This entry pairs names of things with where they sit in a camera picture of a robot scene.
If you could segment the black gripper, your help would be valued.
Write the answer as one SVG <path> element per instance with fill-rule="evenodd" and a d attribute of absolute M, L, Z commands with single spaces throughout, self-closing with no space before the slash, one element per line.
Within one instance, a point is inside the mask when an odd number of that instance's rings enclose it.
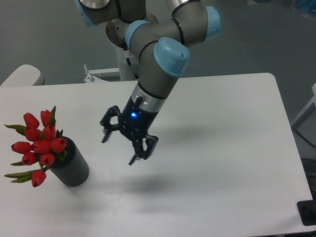
<path fill-rule="evenodd" d="M 122 113 L 118 106 L 114 105 L 106 111 L 100 121 L 104 133 L 102 143 L 107 142 L 111 133 L 117 130 L 132 141 L 135 154 L 130 160 L 129 165 L 132 165 L 136 160 L 147 160 L 158 143 L 158 137 L 148 134 L 148 129 L 158 112 L 152 113 L 140 108 L 143 102 L 144 99 L 142 97 L 138 97 L 135 102 L 130 98 Z M 110 123 L 113 117 L 118 118 L 116 124 Z"/>

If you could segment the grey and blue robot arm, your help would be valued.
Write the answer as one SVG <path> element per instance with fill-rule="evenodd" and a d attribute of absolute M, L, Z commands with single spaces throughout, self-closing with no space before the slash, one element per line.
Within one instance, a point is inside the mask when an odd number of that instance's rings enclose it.
<path fill-rule="evenodd" d="M 104 141 L 118 130 L 132 142 L 132 160 L 147 159 L 158 142 L 148 130 L 189 63 L 189 47 L 221 32 L 220 15 L 198 0 L 169 0 L 171 19 L 151 24 L 143 0 L 78 0 L 76 5 L 88 25 L 115 19 L 127 24 L 123 39 L 139 63 L 138 82 L 125 108 L 110 107 L 100 123 Z"/>

